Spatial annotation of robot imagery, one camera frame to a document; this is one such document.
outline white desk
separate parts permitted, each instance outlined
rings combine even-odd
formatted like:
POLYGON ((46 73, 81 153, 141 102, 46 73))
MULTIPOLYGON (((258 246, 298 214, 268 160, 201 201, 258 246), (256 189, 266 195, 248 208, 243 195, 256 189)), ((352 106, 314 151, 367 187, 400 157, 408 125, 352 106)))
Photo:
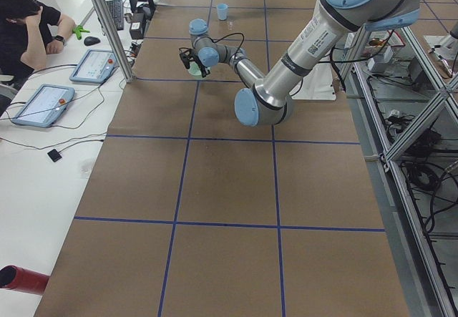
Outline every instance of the white desk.
MULTIPOLYGON (((91 33, 83 34, 83 39, 88 35, 101 39, 101 43, 91 49, 110 49, 95 13, 84 28, 91 33)), ((125 24, 119 35, 125 49, 129 49, 132 41, 129 24, 125 24)), ((83 45, 83 39, 78 41, 73 36, 61 54, 48 56, 47 66, 77 64, 88 49, 83 45)), ((71 86, 76 90, 76 98, 96 87, 72 84, 69 81, 72 70, 73 67, 70 67, 34 75, 19 91, 14 102, 27 101, 43 83, 71 86)), ((118 69, 100 89, 105 102, 76 130, 20 127, 8 120, 0 120, 0 135, 14 142, 43 147, 73 137, 106 132, 122 94, 119 87, 122 80, 118 69)), ((102 97, 96 91, 71 103, 57 124, 77 126, 101 101, 102 97)), ((8 109, 10 115, 14 116, 20 106, 11 106, 8 109)), ((70 144, 72 142, 55 148, 60 150, 70 144)), ((101 142, 75 145, 64 151, 62 159, 54 163, 47 156, 51 148, 30 150, 0 140, 0 268, 17 265, 40 273, 52 272, 101 146, 101 142)), ((40 299, 41 296, 0 290, 0 316, 33 316, 40 299)))

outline computer mouse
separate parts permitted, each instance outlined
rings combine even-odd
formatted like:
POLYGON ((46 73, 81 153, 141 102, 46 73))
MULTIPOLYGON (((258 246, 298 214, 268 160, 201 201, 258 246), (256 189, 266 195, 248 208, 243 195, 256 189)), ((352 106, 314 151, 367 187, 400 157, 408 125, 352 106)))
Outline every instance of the computer mouse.
POLYGON ((86 38, 84 38, 84 45, 86 45, 87 47, 90 47, 91 45, 98 43, 100 43, 100 39, 98 39, 95 36, 87 36, 86 38))

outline blue cup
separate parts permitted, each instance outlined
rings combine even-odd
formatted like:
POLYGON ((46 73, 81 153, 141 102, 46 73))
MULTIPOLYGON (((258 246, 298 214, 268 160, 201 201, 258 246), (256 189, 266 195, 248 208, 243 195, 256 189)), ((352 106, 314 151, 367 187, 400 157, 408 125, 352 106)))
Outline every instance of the blue cup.
POLYGON ((227 4, 218 4, 216 6, 216 11, 218 13, 219 20, 226 20, 228 18, 228 5, 227 4))

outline dark hair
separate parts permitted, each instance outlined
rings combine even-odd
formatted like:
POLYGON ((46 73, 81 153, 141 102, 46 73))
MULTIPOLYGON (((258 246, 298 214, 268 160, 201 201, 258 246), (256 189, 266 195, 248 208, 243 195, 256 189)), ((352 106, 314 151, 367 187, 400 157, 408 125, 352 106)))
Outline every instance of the dark hair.
POLYGON ((23 19, 39 10, 35 0, 0 0, 0 19, 23 19))

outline black shirt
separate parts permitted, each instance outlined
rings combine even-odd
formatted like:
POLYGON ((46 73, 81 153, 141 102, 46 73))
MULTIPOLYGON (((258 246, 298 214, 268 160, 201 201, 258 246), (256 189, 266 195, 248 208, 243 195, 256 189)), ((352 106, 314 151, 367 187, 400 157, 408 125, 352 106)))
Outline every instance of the black shirt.
MULTIPOLYGON (((39 4, 43 6, 39 29, 46 46, 53 40, 48 24, 57 25, 60 11, 40 2, 39 4)), ((21 62, 21 56, 27 50, 28 43, 26 25, 0 20, 0 69, 5 75, 14 75, 14 81, 24 79, 34 72, 33 68, 21 62)))

